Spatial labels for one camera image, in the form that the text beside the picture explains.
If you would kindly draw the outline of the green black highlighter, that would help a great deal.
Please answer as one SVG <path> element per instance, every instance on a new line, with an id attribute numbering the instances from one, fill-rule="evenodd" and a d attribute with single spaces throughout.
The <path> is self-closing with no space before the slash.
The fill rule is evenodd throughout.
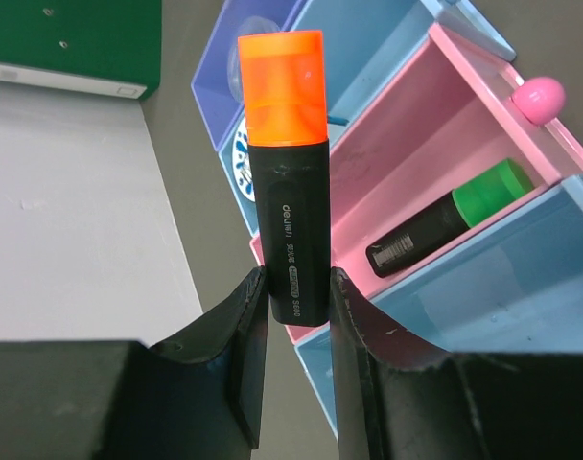
<path id="1" fill-rule="evenodd" d="M 524 169 L 502 160 L 388 231 L 365 249 L 385 278 L 407 269 L 534 190 Z"/>

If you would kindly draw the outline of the blue round tub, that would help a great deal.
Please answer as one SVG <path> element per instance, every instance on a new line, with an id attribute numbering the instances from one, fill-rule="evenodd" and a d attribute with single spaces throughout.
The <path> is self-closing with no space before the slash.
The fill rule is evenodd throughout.
<path id="1" fill-rule="evenodd" d="M 241 195 L 254 202 L 253 179 L 248 155 L 248 137 L 245 118 L 239 122 L 232 140 L 231 154 L 234 181 Z"/>

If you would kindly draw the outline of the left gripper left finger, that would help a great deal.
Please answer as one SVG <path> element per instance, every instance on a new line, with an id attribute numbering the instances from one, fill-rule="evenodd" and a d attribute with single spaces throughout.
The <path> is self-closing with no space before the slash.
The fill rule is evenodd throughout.
<path id="1" fill-rule="evenodd" d="M 0 341 L 0 459 L 247 459 L 266 350 L 261 267 L 152 346 Z"/>

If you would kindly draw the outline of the orange black highlighter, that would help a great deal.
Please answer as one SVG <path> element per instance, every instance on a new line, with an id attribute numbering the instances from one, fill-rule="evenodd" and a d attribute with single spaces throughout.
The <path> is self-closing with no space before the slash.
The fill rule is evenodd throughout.
<path id="1" fill-rule="evenodd" d="M 331 267 L 323 35 L 246 35 L 238 49 L 272 314 L 284 325 L 321 326 Z"/>

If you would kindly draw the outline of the light blue drawer bin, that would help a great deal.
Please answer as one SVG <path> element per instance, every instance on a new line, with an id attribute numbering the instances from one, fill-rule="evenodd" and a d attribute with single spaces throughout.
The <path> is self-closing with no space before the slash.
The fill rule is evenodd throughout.
<path id="1" fill-rule="evenodd" d="M 532 199 L 360 312 L 363 342 L 411 332 L 454 352 L 583 354 L 583 174 Z"/>

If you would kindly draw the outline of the green ring binder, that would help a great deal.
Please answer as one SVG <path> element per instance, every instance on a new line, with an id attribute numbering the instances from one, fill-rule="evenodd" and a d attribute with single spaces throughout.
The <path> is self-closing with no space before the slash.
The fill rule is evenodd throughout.
<path id="1" fill-rule="evenodd" d="M 161 45 L 160 0 L 0 0 L 0 81 L 146 100 Z"/>

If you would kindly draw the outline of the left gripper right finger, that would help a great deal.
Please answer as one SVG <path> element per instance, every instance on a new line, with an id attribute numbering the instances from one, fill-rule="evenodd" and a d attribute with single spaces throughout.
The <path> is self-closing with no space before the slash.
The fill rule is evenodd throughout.
<path id="1" fill-rule="evenodd" d="M 450 353 L 330 274 L 342 459 L 583 459 L 583 354 Z"/>

